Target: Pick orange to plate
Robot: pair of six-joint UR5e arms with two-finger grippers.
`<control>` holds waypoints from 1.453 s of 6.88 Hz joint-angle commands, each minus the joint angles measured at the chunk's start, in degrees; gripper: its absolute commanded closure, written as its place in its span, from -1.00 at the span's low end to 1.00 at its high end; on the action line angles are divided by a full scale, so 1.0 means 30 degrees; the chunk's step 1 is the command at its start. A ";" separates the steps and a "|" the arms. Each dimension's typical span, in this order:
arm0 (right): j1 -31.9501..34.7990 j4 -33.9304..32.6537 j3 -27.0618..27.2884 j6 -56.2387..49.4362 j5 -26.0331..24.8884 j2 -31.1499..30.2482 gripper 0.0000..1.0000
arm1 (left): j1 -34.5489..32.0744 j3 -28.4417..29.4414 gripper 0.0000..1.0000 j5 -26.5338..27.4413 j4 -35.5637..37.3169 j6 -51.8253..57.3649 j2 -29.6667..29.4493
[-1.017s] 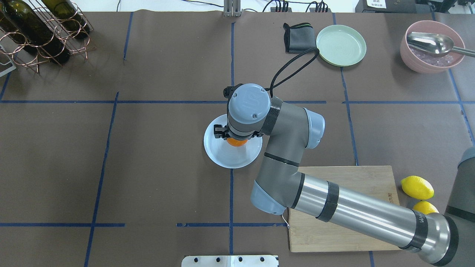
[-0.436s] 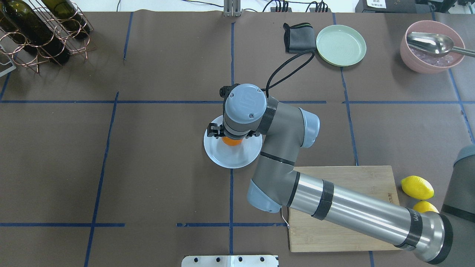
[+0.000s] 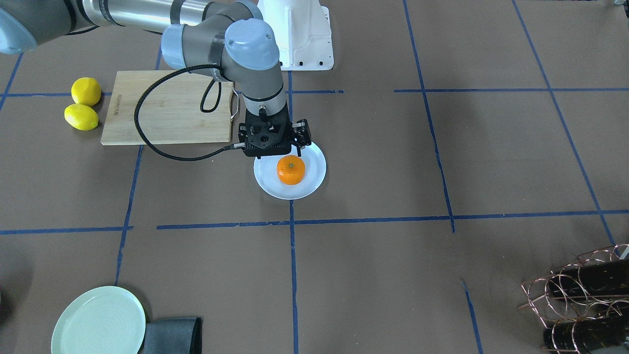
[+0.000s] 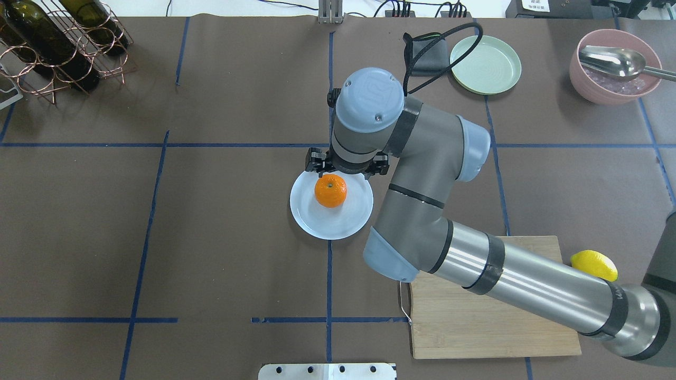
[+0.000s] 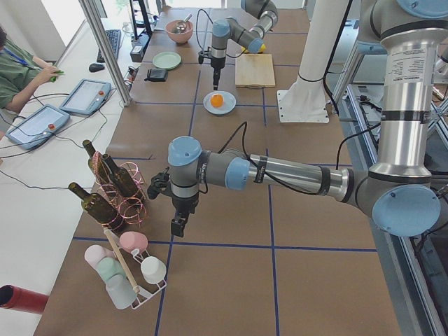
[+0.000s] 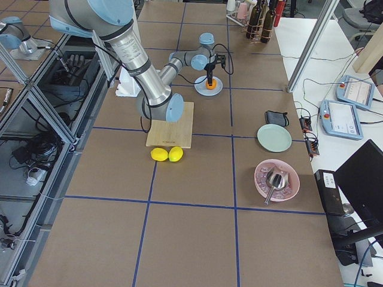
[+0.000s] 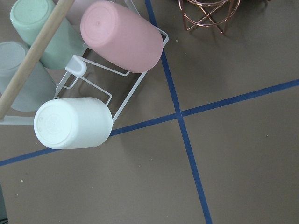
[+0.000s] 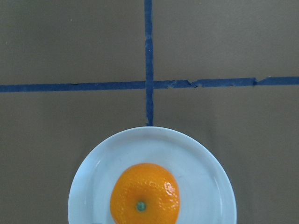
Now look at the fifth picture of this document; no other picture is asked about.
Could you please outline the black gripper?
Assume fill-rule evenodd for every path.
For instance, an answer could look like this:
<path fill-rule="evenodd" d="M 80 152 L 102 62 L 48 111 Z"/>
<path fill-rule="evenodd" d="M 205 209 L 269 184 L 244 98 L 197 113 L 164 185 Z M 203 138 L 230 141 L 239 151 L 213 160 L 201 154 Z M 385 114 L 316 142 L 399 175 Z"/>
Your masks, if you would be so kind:
<path fill-rule="evenodd" d="M 226 49 L 208 47 L 206 50 L 198 52 L 198 62 L 202 64 L 205 59 L 210 59 L 213 68 L 213 90 L 218 90 L 221 69 L 225 67 Z"/>
<path fill-rule="evenodd" d="M 147 188 L 147 196 L 154 200 L 159 194 L 171 198 L 176 210 L 171 220 L 171 234 L 176 237 L 184 237 L 184 230 L 190 214 L 195 213 L 199 203 L 199 185 L 180 186 L 170 179 L 169 168 L 154 175 Z"/>

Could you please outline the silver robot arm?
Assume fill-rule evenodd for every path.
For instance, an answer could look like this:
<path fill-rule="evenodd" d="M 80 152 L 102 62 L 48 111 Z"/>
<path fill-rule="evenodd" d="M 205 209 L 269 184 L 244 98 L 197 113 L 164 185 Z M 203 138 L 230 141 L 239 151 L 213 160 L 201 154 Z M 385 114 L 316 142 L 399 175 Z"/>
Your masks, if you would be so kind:
<path fill-rule="evenodd" d="M 316 1 L 304 55 L 292 86 L 278 100 L 281 122 L 314 122 L 327 116 L 323 84 L 351 1 Z M 255 54 L 266 33 L 279 19 L 273 1 L 241 1 L 241 8 L 258 21 L 249 30 L 233 17 L 217 20 L 211 47 L 199 52 L 199 63 L 211 60 L 213 89 L 218 88 L 228 40 Z M 254 183 L 279 184 L 305 195 L 334 197 L 360 209 L 378 228 L 413 237 L 438 221 L 440 200 L 430 189 L 431 173 L 424 166 L 431 121 L 433 72 L 438 46 L 447 38 L 447 1 L 361 1 L 358 41 L 379 43 L 387 53 L 377 161 L 368 172 L 329 169 L 224 150 L 203 150 L 191 136 L 170 142 L 169 166 L 151 179 L 150 200 L 171 198 L 176 209 L 171 234 L 184 236 L 190 214 L 199 202 L 200 184 L 243 190 Z"/>
<path fill-rule="evenodd" d="M 244 28 L 233 17 L 217 20 L 212 24 L 211 46 L 198 53 L 198 62 L 210 59 L 213 68 L 213 90 L 218 89 L 221 70 L 225 67 L 228 40 L 234 41 L 246 51 L 257 54 L 266 33 L 278 22 L 278 10 L 273 1 L 241 1 L 241 8 L 258 21 L 250 28 Z"/>

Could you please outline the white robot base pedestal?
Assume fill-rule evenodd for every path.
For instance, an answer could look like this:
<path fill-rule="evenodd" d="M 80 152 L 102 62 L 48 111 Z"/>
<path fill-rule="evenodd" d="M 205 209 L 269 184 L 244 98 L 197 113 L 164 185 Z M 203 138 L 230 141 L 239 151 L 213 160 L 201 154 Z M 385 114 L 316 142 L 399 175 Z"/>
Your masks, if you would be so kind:
<path fill-rule="evenodd" d="M 316 2 L 297 80 L 288 90 L 277 92 L 280 122 L 329 122 L 324 78 L 350 7 L 348 0 Z"/>

